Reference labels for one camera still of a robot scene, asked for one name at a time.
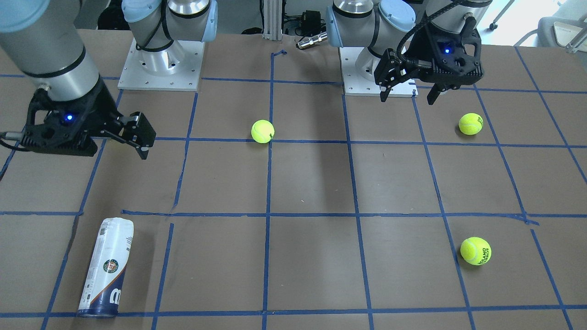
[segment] blue tape line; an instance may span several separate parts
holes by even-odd
[[[122,100],[122,93],[124,93],[124,89],[119,90],[118,97],[116,98],[116,107],[120,106],[120,100]]]
[[[505,305],[505,306],[471,306],[473,312],[489,311],[546,311],[557,309],[587,309],[587,305]],[[170,317],[170,316],[261,316],[270,315],[347,315],[347,314],[419,314],[466,312],[466,307],[424,307],[424,308],[355,308],[355,309],[285,309],[279,311],[167,311],[167,312],[122,312],[116,317]],[[40,318],[43,312],[31,313],[0,313],[0,318]],[[74,312],[53,312],[50,318],[73,318]]]
[[[569,143],[566,141],[565,135],[562,133],[561,128],[558,126],[558,123],[556,122],[556,119],[554,118],[554,115],[552,114],[552,111],[550,110],[550,107],[548,106],[548,104],[546,103],[546,100],[544,99],[544,95],[542,95],[542,91],[540,91],[540,88],[538,88],[538,84],[536,83],[536,80],[534,80],[534,77],[532,76],[532,73],[530,72],[530,69],[526,65],[526,62],[524,61],[524,58],[522,58],[522,54],[520,54],[520,52],[519,52],[519,50],[518,50],[517,47],[515,48],[515,51],[518,54],[518,57],[519,57],[520,61],[522,61],[522,64],[524,65],[524,69],[526,69],[526,72],[528,72],[528,76],[530,76],[530,79],[532,80],[532,83],[534,84],[534,87],[538,91],[538,95],[540,95],[540,99],[542,100],[542,103],[544,104],[544,107],[548,111],[548,114],[551,117],[552,122],[554,123],[554,126],[556,127],[556,130],[561,135],[562,141],[565,143],[565,146],[569,150],[569,153],[571,154],[571,157],[573,158],[573,161],[575,162],[575,165],[577,166],[577,169],[579,170],[581,176],[583,177],[583,181],[585,183],[587,183],[587,177],[585,176],[585,172],[583,172],[583,169],[581,168],[581,165],[577,161],[577,158],[575,157],[575,154],[573,153],[573,150],[571,150],[571,148],[569,147]]]
[[[0,73],[0,77],[2,78],[24,78],[25,75],[10,75],[6,73]]]
[[[253,143],[253,139],[234,139],[223,137],[157,137],[159,141],[202,141],[202,142],[248,142]],[[275,143],[334,143],[346,144],[346,140],[295,140],[295,139],[274,139]],[[418,142],[418,141],[366,141],[366,140],[351,140],[351,144],[399,144],[399,145],[416,145],[422,146],[427,144],[429,146],[468,146],[468,147],[497,147],[496,143],[462,143],[462,142]],[[572,145],[565,146],[563,144],[515,144],[515,143],[500,143],[502,147],[516,147],[516,148],[574,148],[587,149],[587,146]]]
[[[536,218],[587,218],[587,214],[562,214],[562,213],[528,213]]]
[[[346,147],[349,153],[349,167],[350,167],[350,182],[353,187],[353,202],[355,204],[355,216],[357,222],[357,237],[359,240],[359,254],[361,258],[361,269],[363,271],[363,285],[365,287],[365,300],[367,303],[368,317],[369,317],[369,329],[374,330],[375,323],[373,322],[373,313],[370,311],[371,306],[371,292],[369,289],[369,277],[367,276],[367,264],[365,261],[365,246],[363,245],[363,230],[361,228],[361,218],[359,216],[359,199],[357,196],[357,184],[355,180],[355,165],[353,163],[353,149],[350,143],[350,128],[349,128],[349,116],[346,110],[346,98],[342,96],[342,110],[345,118],[345,130],[346,130]]]
[[[540,90],[540,92],[550,94],[587,94],[587,92],[565,92],[563,90]]]
[[[155,302],[155,313],[153,315],[153,323],[151,324],[151,330],[157,329],[157,318],[159,315],[159,309],[161,307],[161,299],[163,297],[163,287],[165,285],[165,276],[167,274],[167,263],[169,262],[169,252],[171,251],[171,241],[173,240],[173,228],[174,224],[169,224],[169,235],[167,236],[167,246],[165,247],[165,258],[163,259],[163,267],[161,269],[161,279],[159,280],[159,290],[157,291],[157,301]]]
[[[573,330],[573,326],[571,325],[571,320],[569,319],[569,315],[566,312],[566,308],[565,308],[564,304],[562,303],[561,294],[558,292],[558,289],[556,288],[556,283],[554,281],[554,277],[552,276],[550,268],[548,267],[548,263],[546,262],[546,258],[544,257],[544,253],[542,252],[542,248],[540,247],[540,242],[538,242],[538,237],[536,236],[536,232],[534,231],[534,229],[530,229],[530,232],[532,232],[532,237],[534,239],[534,243],[536,244],[536,248],[538,249],[538,254],[540,254],[540,259],[542,260],[542,263],[544,264],[544,268],[546,269],[546,273],[548,274],[548,279],[550,280],[551,285],[552,285],[552,289],[554,290],[554,293],[556,295],[556,300],[558,300],[559,307],[562,310],[562,313],[565,315],[566,324],[567,324],[567,326],[569,326],[569,330]]]
[[[403,313],[450,313],[466,312],[466,307],[424,307],[424,308],[378,308],[375,314],[403,314]]]
[[[0,313],[0,318],[41,318],[45,313]]]
[[[566,309],[587,309],[587,305],[565,305]]]
[[[287,309],[272,311],[271,315],[336,315],[336,314],[368,314],[369,309]]]
[[[16,153],[16,150],[11,150],[10,154],[6,158],[6,161],[4,162],[4,166],[2,166],[2,170],[0,170],[0,180],[2,180],[2,178],[4,177],[4,174],[6,173],[6,170],[8,169],[8,164],[10,164],[10,161],[14,157],[15,153]]]
[[[43,317],[43,323],[41,324],[41,330],[45,330],[47,328],[47,323],[49,322],[49,317],[51,314],[51,309],[53,309],[53,304],[55,303],[55,299],[57,298],[57,291],[59,290],[59,286],[61,284],[61,279],[63,278],[63,273],[65,272],[65,265],[68,262],[69,251],[65,251],[63,255],[63,259],[61,261],[61,267],[59,267],[59,273],[57,275],[57,279],[55,280],[55,285],[53,286],[53,292],[51,292],[51,299],[49,300],[49,305],[47,306],[47,311],[45,312],[45,317]]]
[[[240,78],[209,78],[203,77],[202,80],[216,80],[221,82],[270,82],[269,79],[240,79]]]
[[[291,83],[291,84],[298,84],[298,85],[335,85],[335,86],[342,86],[344,85],[343,82],[300,82],[296,80],[274,80],[275,83]]]
[[[80,212],[64,212],[64,211],[0,211],[0,215],[45,215],[45,216],[71,216],[80,215]]]
[[[106,140],[102,140],[102,145],[100,146],[100,151],[98,152],[98,156],[96,157],[96,161],[94,162],[94,168],[92,169],[92,173],[90,174],[90,179],[87,181],[86,191],[83,193],[82,203],[79,206],[79,214],[83,213],[83,210],[86,207],[87,197],[90,194],[90,189],[92,188],[94,178],[96,177],[98,165],[100,164],[100,160],[102,159],[102,154],[104,153],[105,147]]]
[[[195,93],[194,94],[194,102],[191,106],[190,123],[189,123],[189,126],[187,127],[187,134],[185,137],[184,161],[183,161],[183,164],[181,165],[180,177],[177,180],[176,197],[173,200],[173,207],[176,207],[177,204],[180,202],[181,184],[183,182],[183,174],[185,172],[185,163],[187,162],[187,154],[190,149],[190,135],[191,135],[192,126],[194,125],[195,108],[196,108],[197,103],[198,103],[198,93]]]
[[[293,217],[293,218],[307,218],[307,217],[387,217],[387,218],[413,218],[413,217],[437,217],[443,216],[442,213],[159,213],[159,212],[145,212],[145,211],[130,211],[122,210],[122,214],[129,215],[157,215],[161,217]],[[543,214],[529,214],[533,217],[540,217]],[[522,214],[508,214],[508,213],[479,213],[479,212],[462,212],[462,213],[444,213],[445,217],[499,217],[511,218],[523,222],[528,222],[535,225],[540,225],[539,222],[526,219]],[[586,217],[587,214],[557,214],[550,217]]]
[[[524,209],[524,205],[522,204],[522,197],[519,194],[518,187],[514,180],[514,175],[512,174],[512,171],[510,169],[510,165],[508,164],[507,159],[505,159],[504,151],[501,148],[500,141],[497,138],[497,134],[495,133],[495,129],[493,128],[493,124],[491,123],[491,119],[489,118],[489,114],[487,113],[487,109],[485,108],[485,103],[483,103],[483,99],[481,98],[481,93],[479,93],[477,85],[473,84],[473,87],[475,88],[475,93],[477,94],[477,98],[479,99],[479,104],[481,105],[483,113],[485,114],[487,124],[491,129],[491,134],[493,134],[493,138],[495,139],[495,143],[497,144],[497,149],[500,151],[501,159],[504,162],[505,170],[508,172],[508,176],[510,177],[510,181],[512,182],[512,187],[514,188],[515,196],[518,199],[519,208],[522,211],[522,215],[526,217],[526,210]]]
[[[434,190],[436,191],[436,197],[438,198],[438,206],[440,207],[440,212],[442,213],[442,218],[444,221],[444,228],[446,230],[446,234],[448,236],[448,242],[450,243],[450,249],[453,254],[454,266],[457,270],[458,274],[458,281],[461,284],[461,290],[463,292],[463,299],[465,301],[465,306],[467,307],[467,314],[469,316],[469,322],[471,323],[471,329],[475,330],[475,320],[473,319],[473,313],[471,312],[471,305],[469,303],[469,297],[467,294],[467,288],[465,287],[465,282],[463,279],[463,275],[461,273],[461,267],[458,264],[458,257],[457,257],[457,250],[454,245],[453,235],[450,232],[450,226],[448,225],[448,219],[446,216],[446,212],[444,211],[444,204],[442,202],[442,197],[440,195],[440,189],[438,188],[438,181],[436,180],[436,173],[434,171],[434,166],[432,165],[432,158],[430,157],[430,151],[428,150],[428,145],[426,145],[426,137],[424,135],[424,128],[422,126],[422,121],[420,118],[420,113],[418,111],[418,106],[416,105],[416,95],[411,98],[412,105],[414,106],[414,111],[416,113],[416,120],[418,121],[418,128],[420,129],[420,135],[422,136],[422,142],[424,142],[424,151],[426,152],[426,159],[428,160],[428,166],[430,168],[430,174],[432,175],[432,181],[434,182]]]
[[[265,258],[263,270],[263,310],[267,310],[268,295],[269,295],[269,240],[271,228],[271,159],[272,159],[272,142],[269,142],[269,157],[267,160],[267,197],[266,197],[266,211],[265,216]]]
[[[167,316],[261,316],[261,311],[178,311],[160,312],[159,317]]]
[[[26,127],[26,126],[24,126],[24,127],[21,129],[21,133],[24,133],[24,131],[25,131],[25,127]],[[17,142],[14,144],[14,146],[15,146],[15,147],[18,147],[18,146],[19,146],[19,142],[17,141]],[[8,155],[8,158],[6,158],[6,162],[4,163],[4,166],[2,166],[2,170],[0,170],[0,180],[2,180],[2,178],[4,177],[4,174],[6,174],[6,171],[7,171],[7,169],[8,169],[8,165],[10,165],[10,162],[12,161],[12,158],[14,157],[14,154],[15,154],[15,153],[16,153],[16,150],[10,150],[10,154]]]
[[[343,140],[272,140],[275,143],[333,143],[346,144]]]
[[[561,309],[559,305],[521,305],[521,306],[482,306],[471,307],[474,312],[491,312],[491,311],[544,311],[550,309]]]

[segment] light blue joint cap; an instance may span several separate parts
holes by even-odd
[[[0,32],[10,33],[33,25],[49,6],[49,0],[0,1]]]
[[[216,39],[216,30],[218,28],[218,4],[216,0],[210,2],[210,12],[208,13],[208,22],[206,22],[206,29],[202,42],[210,42]]]
[[[135,23],[151,15],[161,4],[161,0],[122,0],[124,19]]]
[[[408,32],[416,25],[414,9],[402,0],[381,0],[379,11],[389,24],[400,31]]]
[[[334,16],[332,6],[326,7],[326,31],[330,46],[342,47],[342,39],[340,38],[340,31],[338,30],[336,16]]]

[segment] chair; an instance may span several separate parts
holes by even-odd
[[[568,53],[577,53],[583,67],[587,70],[586,19],[587,14],[579,18],[578,21],[559,17],[543,17],[538,22],[538,29],[528,32],[514,46],[520,46],[528,37],[536,34],[538,47],[563,47]]]
[[[500,13],[497,15],[497,17],[493,20],[493,23],[489,24],[489,30],[493,31],[497,29],[497,21],[503,16],[503,14],[505,14],[505,11],[507,11],[513,3],[514,0],[510,0],[508,4],[505,5],[504,9],[502,9]]]

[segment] metal connector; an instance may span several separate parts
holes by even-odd
[[[328,40],[328,33],[322,32],[319,35],[309,37],[305,40],[300,40],[298,43],[296,43],[295,46],[299,49],[306,49],[312,47],[313,45],[317,45],[325,40]]]
[[[565,46],[565,50],[569,54],[577,53],[581,45],[587,41],[587,28],[582,29],[574,38]]]

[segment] blue tape grid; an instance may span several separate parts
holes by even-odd
[[[554,126],[556,127],[556,130],[561,135],[562,141],[565,143],[565,146],[569,150],[569,153],[571,154],[571,157],[573,158],[573,161],[575,162],[575,165],[577,166],[577,169],[579,170],[579,172],[581,173],[581,176],[583,177],[583,181],[585,183],[587,183],[587,177],[585,177],[585,172],[583,172],[583,169],[581,168],[581,165],[579,165],[579,162],[577,161],[577,158],[575,157],[575,154],[573,153],[573,150],[571,150],[571,148],[569,147],[569,143],[567,143],[566,138],[565,138],[565,135],[562,134],[562,130],[558,126],[558,123],[556,122],[556,119],[554,118],[554,115],[552,114],[552,111],[550,110],[550,107],[546,103],[546,100],[544,99],[544,95],[540,91],[540,88],[538,88],[538,84],[536,84],[536,80],[534,80],[534,77],[532,76],[532,73],[528,69],[528,66],[526,65],[526,62],[524,61],[524,58],[522,57],[522,54],[520,54],[519,49],[517,47],[515,48],[515,51],[518,54],[518,57],[519,57],[520,61],[522,61],[522,64],[524,66],[524,69],[526,69],[526,72],[528,73],[528,76],[530,76],[530,80],[532,80],[532,83],[534,84],[534,87],[536,88],[536,91],[538,92],[538,95],[540,95],[540,99],[542,100],[542,103],[544,104],[544,107],[548,111],[548,115],[552,119],[552,122],[554,123]]]
[[[422,122],[420,119],[420,113],[418,112],[418,106],[416,105],[416,93],[415,92],[411,98],[411,102],[414,106],[414,111],[416,112],[416,119],[418,121],[418,127],[420,129],[420,135],[422,137],[422,141],[426,142],[426,137],[424,135],[424,128],[422,127]],[[454,245],[453,235],[450,232],[450,226],[448,225],[448,218],[445,215],[446,212],[444,211],[444,204],[442,202],[442,197],[440,196],[440,189],[438,188],[438,182],[436,180],[436,173],[434,172],[434,166],[432,164],[432,158],[430,157],[430,151],[429,151],[428,145],[424,145],[424,151],[426,152],[426,159],[428,160],[428,166],[430,168],[430,173],[432,174],[432,180],[434,181],[434,189],[436,191],[436,197],[438,198],[438,206],[440,207],[440,212],[442,213],[442,218],[444,221],[444,228],[445,228],[446,233],[448,235],[448,242],[450,243],[450,249],[452,250],[452,253],[453,253],[454,265],[457,270],[458,280],[461,284],[461,291],[463,292],[463,299],[465,301],[465,307],[467,308],[467,314],[469,316],[469,322],[471,324],[471,329],[476,330],[475,320],[473,319],[473,312],[471,311],[471,304],[469,304],[469,297],[467,294],[467,288],[465,287],[465,281],[464,281],[463,275],[461,273],[461,267],[458,264],[457,250]]]
[[[169,234],[167,236],[167,245],[165,247],[165,257],[163,258],[163,267],[161,269],[161,278],[159,279],[159,289],[157,290],[157,301],[155,302],[155,313],[151,330],[157,329],[157,320],[159,318],[159,309],[161,308],[161,299],[163,298],[163,287],[165,286],[165,276],[167,275],[167,263],[169,262],[169,252],[171,251],[171,240],[173,239],[174,224],[169,224]]]
[[[154,312],[128,312],[128,313],[120,313],[119,317],[153,317],[153,326],[152,329],[156,329],[156,325],[157,325],[157,318],[158,317],[164,317],[164,316],[262,316],[263,317],[263,330],[266,330],[266,316],[268,315],[269,311],[267,310],[267,296],[268,296],[268,262],[269,262],[269,219],[272,216],[281,216],[281,217],[356,217],[357,219],[357,234],[358,234],[358,239],[359,239],[359,247],[361,249],[361,262],[362,262],[362,268],[363,268],[363,276],[364,276],[364,283],[365,283],[365,290],[366,290],[366,299],[367,299],[367,309],[319,309],[319,310],[284,310],[284,311],[272,311],[271,315],[318,315],[318,314],[368,314],[369,316],[369,323],[370,323],[370,329],[373,329],[373,314],[392,314],[392,313],[429,313],[429,312],[467,312],[470,318],[470,322],[471,322],[471,327],[472,329],[475,329],[475,324],[474,324],[474,320],[473,320],[473,316],[472,316],[472,312],[477,312],[477,311],[513,311],[513,310],[556,310],[556,309],[560,309],[565,317],[565,320],[567,322],[567,325],[569,327],[569,329],[573,329],[570,319],[568,317],[567,314],[567,310],[569,309],[587,309],[587,305],[565,305],[562,301],[562,298],[560,296],[560,293],[558,292],[558,289],[556,287],[556,283],[555,280],[552,276],[552,273],[550,272],[550,269],[548,267],[548,264],[546,262],[546,258],[544,257],[544,253],[542,252],[542,248],[539,244],[538,241],[538,237],[535,233],[535,231],[533,229],[531,229],[531,233],[532,233],[532,237],[536,243],[538,252],[540,254],[541,260],[544,264],[546,273],[549,276],[549,279],[551,281],[553,290],[555,291],[555,295],[557,297],[557,300],[559,302],[558,305],[513,305],[513,306],[485,306],[485,307],[475,307],[475,306],[470,306],[470,304],[468,303],[468,298],[467,298],[467,292],[466,292],[466,288],[464,286],[464,281],[460,272],[460,267],[458,266],[458,259],[457,259],[457,254],[456,254],[456,248],[454,246],[454,242],[451,236],[451,232],[450,232],[450,227],[448,226],[448,221],[447,218],[448,217],[462,217],[462,216],[474,216],[474,217],[508,217],[508,218],[512,218],[512,219],[516,219],[516,220],[520,220],[520,221],[524,221],[528,224],[535,224],[538,225],[538,223],[536,221],[532,221],[527,219],[528,216],[530,217],[549,217],[549,218],[559,218],[559,217],[569,217],[569,218],[587,218],[587,214],[535,214],[535,213],[530,213],[530,214],[526,214],[521,199],[519,197],[519,194],[517,192],[517,188],[515,186],[515,181],[513,178],[513,175],[511,174],[511,171],[509,170],[509,166],[507,164],[507,160],[505,159],[505,156],[501,150],[502,147],[536,147],[536,148],[565,148],[568,149],[569,153],[571,154],[578,170],[580,171],[583,179],[587,182],[587,179],[585,177],[585,172],[582,170],[581,166],[579,165],[579,163],[576,160],[575,155],[572,152],[572,149],[587,149],[587,146],[581,146],[581,145],[569,145],[568,142],[566,141],[566,138],[564,137],[562,130],[560,129],[560,127],[558,126],[548,104],[546,103],[543,94],[547,94],[547,93],[557,93],[557,94],[587,94],[587,92],[569,92],[569,91],[560,91],[560,90],[540,90],[538,85],[536,84],[536,81],[534,80],[530,70],[528,69],[528,66],[526,65],[522,55],[520,54],[519,50],[516,48],[517,54],[524,66],[524,68],[526,69],[527,73],[529,74],[536,90],[518,90],[518,89],[491,89],[491,88],[479,88],[476,85],[474,85],[473,87],[463,87],[462,89],[465,90],[474,90],[479,98],[479,101],[482,105],[482,108],[484,109],[484,113],[485,116],[487,118],[488,124],[490,125],[490,129],[492,131],[492,134],[494,135],[495,138],[495,143],[443,143],[443,142],[427,142],[424,136],[424,131],[421,125],[421,121],[420,121],[420,116],[418,113],[418,109],[416,106],[415,101],[413,100],[413,105],[414,105],[414,111],[416,112],[416,117],[419,123],[419,129],[420,129],[420,134],[422,136],[422,142],[387,142],[387,141],[353,141],[350,139],[350,133],[349,133],[349,123],[348,123],[348,117],[347,117],[347,113],[346,113],[346,101],[345,101],[345,97],[343,96],[343,110],[345,112],[345,126],[346,126],[346,133],[347,133],[347,139],[346,141],[343,140],[273,140],[270,142],[269,144],[269,160],[268,160],[268,187],[267,187],[267,209],[266,209],[266,213],[260,213],[260,214],[246,214],[246,213],[242,213],[242,214],[238,214],[238,213],[169,213],[169,214],[164,214],[164,213],[148,213],[148,212],[140,212],[140,211],[127,211],[127,210],[123,210],[123,214],[148,214],[148,215],[163,215],[163,216],[169,216],[169,217],[198,217],[198,216],[207,216],[207,217],[240,217],[242,215],[248,215],[248,216],[258,216],[258,217],[266,217],[266,242],[265,242],[265,271],[264,271],[264,303],[263,303],[263,310],[262,311],[171,311],[171,312],[160,312],[159,311],[159,307],[160,307],[160,303],[161,303],[161,298],[163,296],[163,287],[164,287],[164,281],[165,281],[165,275],[166,275],[166,271],[167,271],[167,262],[168,262],[168,258],[169,258],[169,252],[170,252],[170,248],[171,248],[171,240],[173,237],[173,224],[170,225],[170,232],[169,232],[169,237],[168,237],[168,241],[167,241],[167,247],[166,247],[166,254],[165,254],[165,259],[164,259],[164,264],[163,264],[163,269],[161,271],[161,279],[160,279],[160,285],[159,285],[159,291],[158,291],[158,295],[157,295],[157,303],[156,303],[156,310]],[[272,119],[272,110],[273,110],[273,86],[275,83],[291,83],[291,84],[306,84],[306,85],[342,85],[342,83],[340,82],[300,82],[300,81],[293,81],[293,80],[275,80],[274,79],[274,56],[279,55],[279,54],[285,54],[285,51],[282,50],[281,52],[278,53],[272,53],[271,54],[271,79],[270,80],[266,80],[266,79],[227,79],[227,78],[203,78],[203,80],[222,80],[222,81],[234,81],[234,82],[264,82],[264,83],[270,83],[271,84],[271,92],[270,92],[270,105],[269,105],[269,118],[270,120]],[[10,75],[10,74],[0,74],[0,77],[6,77],[6,78],[24,78],[24,75]],[[105,80],[118,80],[119,77],[103,77]],[[430,88],[429,86],[418,86],[420,88]],[[501,144],[499,143],[498,139],[497,139],[497,135],[495,134],[494,129],[492,128],[492,124],[490,122],[490,119],[488,117],[487,111],[484,107],[483,104],[483,100],[479,94],[479,91],[482,90],[487,90],[487,91],[498,91],[498,92],[522,92],[522,93],[538,93],[542,99],[542,102],[546,108],[546,110],[548,111],[551,119],[553,120],[553,123],[555,125],[555,127],[557,128],[559,134],[561,135],[562,140],[564,141],[564,145],[542,145],[542,144]],[[118,105],[120,102],[120,98],[122,97],[122,93],[123,91],[121,90],[116,104]],[[219,141],[219,142],[253,142],[252,139],[206,139],[206,138],[192,138],[190,137],[190,132],[193,126],[193,120],[194,120],[194,116],[195,116],[195,106],[197,103],[197,93],[195,94],[194,97],[194,104],[193,104],[193,108],[192,108],[192,114],[191,114],[191,118],[190,118],[190,125],[188,128],[188,133],[186,135],[185,138],[183,137],[158,137],[158,140],[178,140],[178,141],[185,141],[185,156],[187,156],[187,152],[188,152],[188,144],[190,141]],[[272,213],[270,210],[270,198],[271,198],[271,145],[272,143],[340,143],[340,144],[344,144],[346,143],[348,146],[348,151],[349,151],[349,165],[350,165],[350,170],[351,170],[351,180],[352,180],[352,184],[353,184],[353,197],[355,200],[355,213]],[[102,153],[105,147],[106,141],[103,140],[102,141],[102,145],[98,154],[98,157],[96,159],[92,174],[90,175],[90,179],[88,182],[88,185],[86,187],[86,191],[84,194],[84,198],[82,200],[82,203],[80,205],[80,209],[78,212],[44,212],[44,211],[0,211],[0,215],[3,214],[13,214],[13,215],[55,215],[55,216],[76,216],[76,220],[77,220],[77,216],[81,215],[81,213],[83,213],[83,208],[85,206],[85,202],[87,200],[87,195],[89,194],[89,191],[91,189],[92,186],[92,182],[94,179],[94,176],[96,174],[96,170],[97,167],[99,165],[99,161],[102,157]],[[435,189],[436,189],[436,193],[437,193],[437,197],[438,197],[438,203],[441,209],[441,213],[430,213],[430,214],[392,214],[392,213],[386,213],[386,214],[376,214],[376,213],[360,213],[359,212],[359,207],[358,207],[358,202],[357,202],[357,195],[356,195],[356,183],[355,183],[355,175],[354,175],[354,166],[353,166],[353,159],[352,159],[352,145],[353,144],[414,144],[414,145],[422,145],[424,146],[424,149],[426,151],[426,155],[427,155],[427,159],[429,162],[429,167],[431,170],[431,174],[433,176],[433,180],[434,180],[434,184],[435,184]],[[428,146],[430,145],[440,145],[440,146],[481,146],[481,147],[498,147],[500,150],[500,154],[502,155],[502,158],[504,160],[504,166],[507,168],[508,170],[508,175],[510,176],[510,179],[512,181],[512,185],[514,186],[514,190],[516,191],[517,197],[518,197],[518,202],[520,204],[521,207],[521,211],[522,213],[520,214],[490,214],[490,213],[446,213],[444,211],[444,206],[442,204],[442,200],[440,197],[440,191],[438,189],[438,185],[436,182],[436,175],[434,173],[434,167],[433,167],[433,163],[430,157],[430,153],[428,150]],[[12,157],[14,156],[14,153],[11,153],[11,155],[8,157],[8,159],[6,160],[2,171],[0,172],[0,174],[3,174],[6,169],[8,168],[8,165],[10,163],[10,160],[12,159]],[[184,158],[184,164],[183,164],[183,168],[182,168],[182,175],[183,175],[183,171],[185,169],[185,158]],[[178,202],[178,198],[179,198],[179,193],[180,193],[180,188],[181,188],[181,176],[180,179],[178,181],[178,189],[177,189],[177,194],[176,194],[176,200],[174,205],[177,205]],[[447,308],[393,308],[393,309],[373,309],[370,306],[370,293],[369,293],[369,284],[368,284],[368,278],[367,278],[367,273],[366,273],[366,265],[365,265],[365,256],[364,256],[364,250],[363,250],[363,244],[362,244],[362,232],[361,232],[361,227],[360,227],[360,218],[361,217],[377,217],[377,216],[382,216],[382,217],[442,217],[445,223],[445,228],[447,230],[447,235],[448,235],[448,239],[449,242],[451,244],[451,249],[453,251],[453,257],[454,257],[454,262],[455,262],[455,266],[457,269],[457,274],[459,275],[459,279],[461,282],[461,289],[463,290],[463,297],[465,299],[465,307],[447,307]],[[63,276],[63,272],[65,270],[65,266],[67,263],[67,257],[68,254],[66,253],[63,261],[62,261],[62,265],[60,267],[60,271],[52,292],[52,296],[51,299],[49,301],[49,305],[47,308],[46,312],[36,312],[36,313],[0,313],[0,318],[40,318],[43,317],[43,324],[41,326],[41,329],[45,329],[48,319],[49,318],[60,318],[60,317],[74,317],[75,313],[71,313],[71,312],[51,312],[52,310],[52,306],[53,303],[55,302],[55,298],[56,298],[56,294],[58,292],[59,289],[59,284],[61,281],[61,278]]]
[[[365,261],[365,247],[363,245],[363,230],[361,228],[361,217],[359,216],[359,199],[357,197],[357,184],[355,180],[355,165],[353,162],[353,148],[350,143],[350,129],[349,129],[349,116],[346,110],[346,98],[342,95],[342,110],[345,117],[345,130],[346,130],[346,145],[349,152],[349,165],[350,165],[350,180],[353,187],[353,202],[355,204],[355,217],[357,221],[357,236],[359,239],[359,255],[361,257],[361,269],[363,271],[363,285],[365,286],[365,300],[367,302],[367,315],[369,319],[369,329],[374,330],[375,324],[373,322],[373,312],[371,306],[371,292],[369,289],[369,278],[367,276],[367,264]]]

